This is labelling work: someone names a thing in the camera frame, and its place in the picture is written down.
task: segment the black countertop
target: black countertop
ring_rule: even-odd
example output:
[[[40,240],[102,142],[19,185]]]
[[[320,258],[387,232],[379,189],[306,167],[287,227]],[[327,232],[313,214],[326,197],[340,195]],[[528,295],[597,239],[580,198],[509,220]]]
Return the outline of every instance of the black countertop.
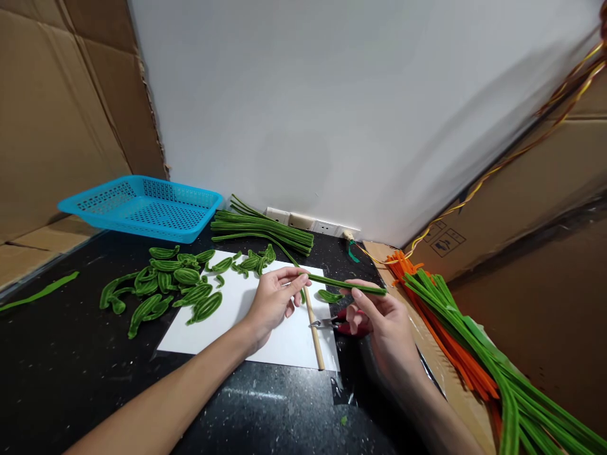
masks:
[[[25,298],[80,271],[78,278],[53,294],[0,312],[0,453],[59,454],[191,358],[156,351],[178,308],[142,324],[134,340],[126,336],[137,306],[134,296],[126,299],[122,315],[99,310],[99,295],[111,279],[145,267],[151,246],[173,245],[106,232],[8,298]],[[207,226],[194,243],[182,245],[181,252],[246,252],[266,246],[266,240],[252,238],[215,245]],[[276,253],[278,260],[288,262],[283,252]],[[316,234],[310,257],[294,257],[303,267],[322,268],[331,278],[359,277],[381,284],[371,261],[361,258],[355,264],[346,243],[334,237]],[[334,305],[332,312],[346,306],[348,299]],[[245,361],[196,417],[173,453],[425,452],[410,423],[369,378],[361,355],[365,341],[336,334],[336,342],[340,375]],[[342,425],[344,416],[347,422]]]

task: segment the power socket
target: power socket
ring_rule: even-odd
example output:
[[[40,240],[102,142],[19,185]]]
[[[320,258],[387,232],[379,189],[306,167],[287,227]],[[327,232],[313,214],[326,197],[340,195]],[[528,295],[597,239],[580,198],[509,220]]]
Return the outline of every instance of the power socket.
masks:
[[[338,228],[339,226],[337,224],[322,220],[316,220],[316,223],[314,223],[314,228],[312,230],[317,233],[335,236]]]
[[[268,218],[278,221],[280,224],[284,224],[285,226],[287,226],[289,223],[290,215],[291,214],[289,212],[285,212],[284,210],[273,209],[272,207],[268,207],[266,209],[266,216]]]
[[[289,216],[289,226],[295,229],[305,229],[306,231],[311,231],[314,227],[314,223],[316,223],[314,218],[310,218],[305,215],[291,212],[291,216]]]
[[[358,240],[359,234],[360,234],[360,229],[356,229],[355,227],[340,226],[337,228],[337,232],[335,232],[335,236],[344,237],[344,235],[343,235],[344,231],[350,231],[350,234],[352,234],[352,236],[354,237],[354,240]]]

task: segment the bundle of green pipe cleaners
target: bundle of green pipe cleaners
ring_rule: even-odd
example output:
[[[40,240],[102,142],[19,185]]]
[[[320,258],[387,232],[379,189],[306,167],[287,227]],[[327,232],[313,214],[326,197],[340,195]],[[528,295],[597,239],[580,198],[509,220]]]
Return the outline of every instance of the bundle of green pipe cleaners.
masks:
[[[445,329],[476,357],[500,388],[501,455],[517,454],[519,441],[530,455],[562,454],[563,449],[570,454],[607,453],[604,439],[531,385],[472,318],[462,315],[443,277],[432,275],[431,279],[419,269],[405,278],[407,286],[429,305]]]
[[[215,221],[211,222],[211,231],[214,232],[230,232],[222,236],[212,237],[213,242],[229,240],[241,237],[261,237],[272,241],[283,253],[289,258],[295,267],[299,267],[297,261],[289,254],[283,243],[292,250],[309,256],[314,246],[314,235],[294,227],[285,226],[273,219],[261,214],[252,207],[242,202],[232,194],[230,207],[234,212],[228,210],[218,210],[215,213]],[[385,289],[368,288],[356,284],[336,281],[330,278],[309,275],[310,280],[330,284],[339,288],[359,288],[363,292],[385,295]],[[305,303],[304,291],[301,291],[302,302]]]

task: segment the wooden dowel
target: wooden dowel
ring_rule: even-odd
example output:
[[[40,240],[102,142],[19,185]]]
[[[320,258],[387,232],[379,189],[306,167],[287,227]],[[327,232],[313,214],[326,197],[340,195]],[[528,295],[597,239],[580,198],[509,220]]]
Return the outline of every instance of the wooden dowel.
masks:
[[[310,299],[310,293],[308,292],[308,287],[303,287],[303,293],[305,294],[305,306],[308,307],[308,318],[310,319],[310,324],[313,323],[316,319],[314,318],[314,312],[312,311],[312,300]],[[318,369],[320,371],[324,370],[324,358],[322,358],[322,349],[321,342],[318,340],[318,330],[316,327],[312,326],[312,339],[314,340],[314,350],[316,351],[316,360],[318,361]]]

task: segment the cardboard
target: cardboard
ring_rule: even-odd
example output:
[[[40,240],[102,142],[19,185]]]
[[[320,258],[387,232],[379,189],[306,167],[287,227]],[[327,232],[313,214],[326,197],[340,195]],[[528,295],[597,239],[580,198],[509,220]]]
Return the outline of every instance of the cardboard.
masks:
[[[559,108],[548,114],[548,119],[558,118],[567,108],[565,101]],[[575,104],[568,116],[569,119],[605,119],[607,118],[607,72],[601,71],[586,93]]]
[[[542,125],[521,147],[548,127]],[[607,120],[564,122],[542,144],[489,178],[464,208],[433,226],[415,249],[412,262],[424,263],[427,270],[449,281],[582,205],[607,187],[606,143]],[[473,186],[453,205],[464,200]]]
[[[386,258],[394,251],[394,248],[382,243],[365,241],[364,246],[371,256],[378,259]],[[460,380],[457,371],[436,344],[424,321],[409,302],[404,290],[400,286],[391,286],[395,280],[392,272],[385,265],[375,264],[375,266],[390,295],[399,299],[407,307],[415,344],[447,401],[476,438],[483,451],[486,454],[496,453],[491,419],[485,404],[477,399]]]
[[[165,178],[126,0],[0,0],[0,241],[117,177]]]
[[[76,215],[71,215],[16,238],[11,244],[56,253],[68,253],[100,231]]]
[[[11,283],[27,277],[58,253],[25,248],[15,245],[0,245],[0,291]]]
[[[607,212],[596,213],[577,230],[555,224],[553,240],[451,290],[536,387],[607,438]]]

